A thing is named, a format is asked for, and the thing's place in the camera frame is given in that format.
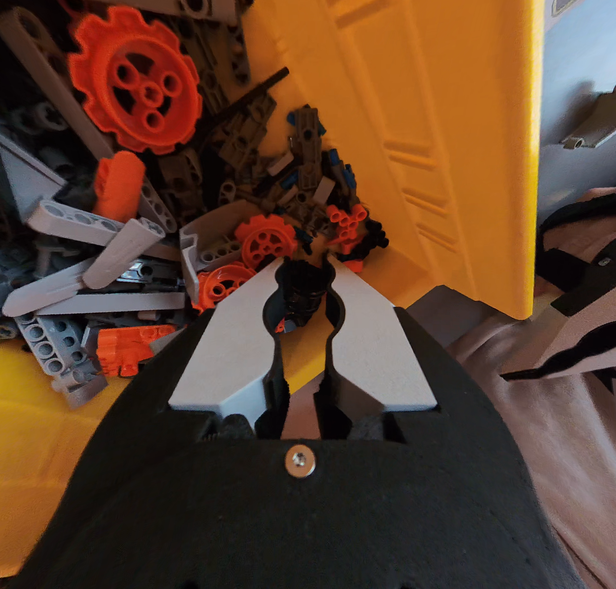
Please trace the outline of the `black ribbed building piece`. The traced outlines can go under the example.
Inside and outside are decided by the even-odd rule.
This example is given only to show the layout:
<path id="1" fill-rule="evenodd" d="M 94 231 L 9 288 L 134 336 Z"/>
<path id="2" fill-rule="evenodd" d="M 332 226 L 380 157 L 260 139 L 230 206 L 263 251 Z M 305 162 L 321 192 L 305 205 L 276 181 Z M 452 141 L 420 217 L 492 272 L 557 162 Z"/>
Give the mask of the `black ribbed building piece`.
<path id="1" fill-rule="evenodd" d="M 292 260 L 285 256 L 277 272 L 285 315 L 275 332 L 283 333 L 306 326 L 319 310 L 333 275 L 333 266 L 327 259 L 317 267 L 306 260 Z"/>

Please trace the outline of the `pile of building pieces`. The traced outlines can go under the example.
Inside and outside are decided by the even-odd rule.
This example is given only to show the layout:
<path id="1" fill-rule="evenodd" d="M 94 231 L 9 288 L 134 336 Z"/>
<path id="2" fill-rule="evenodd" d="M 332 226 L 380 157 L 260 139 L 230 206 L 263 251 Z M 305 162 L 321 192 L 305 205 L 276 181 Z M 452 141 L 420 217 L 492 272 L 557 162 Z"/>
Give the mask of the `pile of building pieces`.
<path id="1" fill-rule="evenodd" d="M 191 319 L 314 239 L 351 271 L 387 248 L 310 104 L 283 154 L 260 151 L 282 68 L 251 82 L 255 0 L 1 0 L 1 339 L 22 337 L 71 408 L 131 377 Z M 87 14 L 160 21 L 192 58 L 203 112 L 187 144 L 120 147 L 84 111 L 67 58 Z"/>

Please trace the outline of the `person's beige shirt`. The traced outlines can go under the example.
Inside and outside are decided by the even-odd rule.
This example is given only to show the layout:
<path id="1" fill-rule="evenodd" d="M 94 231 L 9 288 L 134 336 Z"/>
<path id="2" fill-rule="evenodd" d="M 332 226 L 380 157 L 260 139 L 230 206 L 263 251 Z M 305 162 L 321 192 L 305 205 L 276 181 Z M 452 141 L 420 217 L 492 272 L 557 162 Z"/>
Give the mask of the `person's beige shirt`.
<path id="1" fill-rule="evenodd" d="M 578 201 L 614 199 L 596 188 Z M 524 323 L 562 292 L 535 275 L 534 313 L 494 314 L 449 347 L 511 431 L 540 503 L 589 588 L 615 588 L 615 369 L 507 381 L 501 365 Z"/>

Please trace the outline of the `grey curved building piece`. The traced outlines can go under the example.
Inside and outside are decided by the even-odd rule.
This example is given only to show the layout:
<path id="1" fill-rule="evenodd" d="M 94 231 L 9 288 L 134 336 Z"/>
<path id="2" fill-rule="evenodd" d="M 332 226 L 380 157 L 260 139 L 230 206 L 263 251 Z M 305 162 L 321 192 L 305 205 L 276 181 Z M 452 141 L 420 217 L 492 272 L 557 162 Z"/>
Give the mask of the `grey curved building piece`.
<path id="1" fill-rule="evenodd" d="M 615 89 L 600 94 L 590 114 L 560 141 L 565 149 L 596 148 L 615 135 Z"/>

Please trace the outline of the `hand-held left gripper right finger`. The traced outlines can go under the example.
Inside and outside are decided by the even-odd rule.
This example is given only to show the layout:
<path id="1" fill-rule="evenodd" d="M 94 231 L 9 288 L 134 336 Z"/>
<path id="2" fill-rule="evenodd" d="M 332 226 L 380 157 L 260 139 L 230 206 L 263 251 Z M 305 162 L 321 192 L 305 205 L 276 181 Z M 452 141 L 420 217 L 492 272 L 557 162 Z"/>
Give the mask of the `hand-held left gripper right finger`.
<path id="1" fill-rule="evenodd" d="M 384 415 L 433 410 L 437 400 L 413 351 L 396 306 L 334 254 L 326 316 L 333 326 L 318 389 L 322 438 L 348 438 Z"/>

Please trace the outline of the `yellow plastic bin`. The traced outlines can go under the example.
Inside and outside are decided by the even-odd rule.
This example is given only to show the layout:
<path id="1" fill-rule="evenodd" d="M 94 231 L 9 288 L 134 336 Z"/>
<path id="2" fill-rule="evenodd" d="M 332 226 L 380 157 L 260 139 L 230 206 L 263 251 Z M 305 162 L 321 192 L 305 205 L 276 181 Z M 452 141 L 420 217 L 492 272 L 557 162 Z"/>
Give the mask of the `yellow plastic bin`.
<path id="1" fill-rule="evenodd" d="M 401 307 L 445 285 L 532 312 L 543 0 L 256 0 L 255 78 L 319 110 L 390 246 L 360 276 Z"/>

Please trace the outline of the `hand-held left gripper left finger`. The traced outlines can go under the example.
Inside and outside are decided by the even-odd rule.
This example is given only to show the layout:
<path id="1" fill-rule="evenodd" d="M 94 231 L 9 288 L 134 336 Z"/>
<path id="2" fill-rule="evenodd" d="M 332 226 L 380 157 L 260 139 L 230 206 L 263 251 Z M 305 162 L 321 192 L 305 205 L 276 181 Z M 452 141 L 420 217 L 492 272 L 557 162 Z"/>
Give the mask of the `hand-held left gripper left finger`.
<path id="1" fill-rule="evenodd" d="M 289 387 L 275 329 L 285 315 L 277 258 L 213 310 L 171 394 L 176 410 L 241 415 L 258 438 L 279 438 Z"/>

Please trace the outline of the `orange gear piece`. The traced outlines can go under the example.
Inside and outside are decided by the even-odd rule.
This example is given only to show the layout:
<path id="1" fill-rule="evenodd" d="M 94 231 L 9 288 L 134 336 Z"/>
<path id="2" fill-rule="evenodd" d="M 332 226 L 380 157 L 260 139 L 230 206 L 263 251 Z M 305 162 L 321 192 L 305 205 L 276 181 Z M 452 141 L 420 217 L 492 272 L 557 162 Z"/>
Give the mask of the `orange gear piece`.
<path id="1" fill-rule="evenodd" d="M 174 32 L 147 23 L 136 8 L 111 6 L 106 18 L 85 15 L 73 38 L 80 50 L 68 54 L 68 70 L 98 129 L 138 153 L 170 154 L 189 142 L 203 98 L 195 64 Z"/>

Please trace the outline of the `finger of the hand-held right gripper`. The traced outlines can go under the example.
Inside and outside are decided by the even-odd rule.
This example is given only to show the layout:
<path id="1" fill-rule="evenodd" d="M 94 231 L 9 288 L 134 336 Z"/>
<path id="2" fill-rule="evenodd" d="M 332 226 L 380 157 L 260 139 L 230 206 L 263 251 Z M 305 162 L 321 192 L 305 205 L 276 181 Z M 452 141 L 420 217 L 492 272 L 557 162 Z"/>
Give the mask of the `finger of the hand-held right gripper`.
<path id="1" fill-rule="evenodd" d="M 567 368 L 563 352 L 579 347 L 582 356 L 596 355 L 615 347 L 615 290 L 570 315 L 562 312 L 564 298 L 544 304 L 538 315 L 524 323 L 501 365 L 503 379 L 551 379 Z"/>
<path id="2" fill-rule="evenodd" d="M 615 348 L 608 349 L 596 355 L 582 356 L 581 349 L 574 347 L 564 354 L 563 365 L 567 366 L 553 374 L 554 378 L 568 377 L 571 375 L 579 375 L 590 371 L 604 370 L 615 368 Z"/>

